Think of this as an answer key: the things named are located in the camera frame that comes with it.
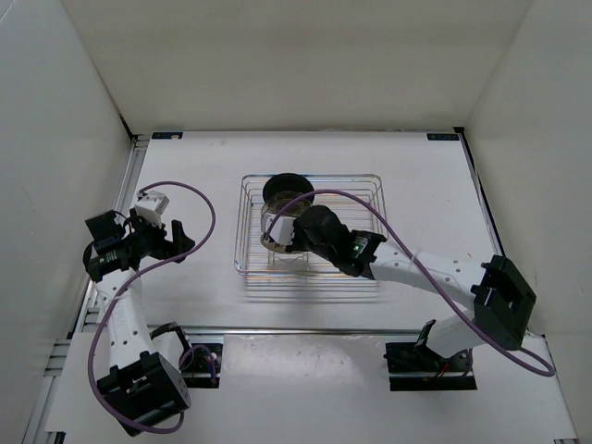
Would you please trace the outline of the beige ceramic plate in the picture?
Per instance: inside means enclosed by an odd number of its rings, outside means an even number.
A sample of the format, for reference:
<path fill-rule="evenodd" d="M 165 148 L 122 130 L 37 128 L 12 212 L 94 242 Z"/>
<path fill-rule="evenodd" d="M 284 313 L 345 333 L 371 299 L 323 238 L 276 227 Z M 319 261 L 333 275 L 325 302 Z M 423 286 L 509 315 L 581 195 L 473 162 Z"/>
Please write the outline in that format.
<path fill-rule="evenodd" d="M 267 237 L 264 233 L 260 237 L 260 242 L 271 253 L 295 254 L 300 252 L 299 250 L 295 250 L 292 245 L 277 243 L 271 237 Z"/>

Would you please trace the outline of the clear glass plate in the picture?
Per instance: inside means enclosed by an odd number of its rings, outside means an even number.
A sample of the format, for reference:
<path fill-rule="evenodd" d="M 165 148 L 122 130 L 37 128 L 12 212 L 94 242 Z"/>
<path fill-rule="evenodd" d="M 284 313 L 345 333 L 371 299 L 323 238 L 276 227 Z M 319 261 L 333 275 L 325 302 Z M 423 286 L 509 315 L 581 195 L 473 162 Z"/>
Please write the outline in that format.
<path fill-rule="evenodd" d="M 269 211 L 265 211 L 261 214 L 261 230 L 267 232 L 268 230 L 281 231 L 287 229 L 292 230 L 294 216 L 282 215 L 276 218 L 277 214 Z"/>
<path fill-rule="evenodd" d="M 263 216 L 275 216 L 284 206 L 289 204 L 292 200 L 299 197 L 298 192 L 283 191 L 278 192 L 271 196 L 264 204 L 262 208 Z M 284 216 L 300 216 L 310 205 L 308 200 L 299 201 L 294 203 L 288 210 L 286 210 Z"/>

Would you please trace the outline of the black round plate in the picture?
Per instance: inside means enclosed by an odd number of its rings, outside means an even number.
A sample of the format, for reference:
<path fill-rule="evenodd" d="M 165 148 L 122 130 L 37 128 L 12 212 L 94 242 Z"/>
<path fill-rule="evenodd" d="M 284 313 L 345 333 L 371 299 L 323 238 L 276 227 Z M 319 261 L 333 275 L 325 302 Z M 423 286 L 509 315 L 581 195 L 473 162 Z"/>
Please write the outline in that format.
<path fill-rule="evenodd" d="M 306 194 L 314 191 L 312 183 L 305 177 L 295 173 L 281 173 L 272 176 L 263 187 L 263 199 L 267 204 L 276 194 L 292 192 Z"/>

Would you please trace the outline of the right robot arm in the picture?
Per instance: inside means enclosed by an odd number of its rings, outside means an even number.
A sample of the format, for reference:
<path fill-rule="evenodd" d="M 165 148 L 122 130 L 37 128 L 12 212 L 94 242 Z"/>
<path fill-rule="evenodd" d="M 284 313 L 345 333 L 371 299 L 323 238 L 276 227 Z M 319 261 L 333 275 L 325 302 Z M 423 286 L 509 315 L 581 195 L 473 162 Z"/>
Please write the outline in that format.
<path fill-rule="evenodd" d="M 348 229 L 323 205 L 297 216 L 292 229 L 292 250 L 313 253 L 348 276 L 447 295 L 460 309 L 450 318 L 428 321 L 411 349 L 395 354 L 404 369 L 437 372 L 458 353 L 488 341 L 506 352 L 522 348 L 536 295 L 509 258 L 461 263 L 407 253 L 381 234 Z"/>

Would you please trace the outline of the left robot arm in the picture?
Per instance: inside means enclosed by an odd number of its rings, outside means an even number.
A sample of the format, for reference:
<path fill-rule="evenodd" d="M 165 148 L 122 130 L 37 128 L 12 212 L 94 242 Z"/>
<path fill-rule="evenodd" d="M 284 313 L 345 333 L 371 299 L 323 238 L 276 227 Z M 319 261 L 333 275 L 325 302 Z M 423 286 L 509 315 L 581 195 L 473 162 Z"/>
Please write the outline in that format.
<path fill-rule="evenodd" d="M 120 223 L 109 210 L 86 219 L 92 242 L 83 264 L 94 282 L 100 320 L 109 340 L 105 376 L 94 377 L 94 393 L 132 437 L 188 410 L 191 401 L 180 370 L 194 348 L 175 322 L 149 329 L 142 308 L 141 260 L 166 260 L 194 247 L 180 221 L 158 228 L 137 212 Z"/>

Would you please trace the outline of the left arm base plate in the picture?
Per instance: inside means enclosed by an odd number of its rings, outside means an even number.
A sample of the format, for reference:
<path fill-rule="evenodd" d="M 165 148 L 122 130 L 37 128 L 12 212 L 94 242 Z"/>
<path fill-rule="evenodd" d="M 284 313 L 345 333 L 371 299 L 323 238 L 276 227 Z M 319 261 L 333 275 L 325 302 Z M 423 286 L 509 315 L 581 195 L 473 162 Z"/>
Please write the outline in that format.
<path fill-rule="evenodd" d="M 190 349 L 181 356 L 179 371 L 189 389 L 218 389 L 224 340 L 222 336 L 190 338 Z"/>

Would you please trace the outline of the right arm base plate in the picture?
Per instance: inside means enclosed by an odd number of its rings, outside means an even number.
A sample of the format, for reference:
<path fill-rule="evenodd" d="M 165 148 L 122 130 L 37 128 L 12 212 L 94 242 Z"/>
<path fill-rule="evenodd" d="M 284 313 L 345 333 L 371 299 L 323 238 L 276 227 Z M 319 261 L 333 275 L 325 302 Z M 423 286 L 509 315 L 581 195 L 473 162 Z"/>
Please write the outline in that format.
<path fill-rule="evenodd" d="M 470 350 L 442 358 L 428 356 L 412 342 L 388 342 L 383 358 L 391 392 L 477 390 Z"/>

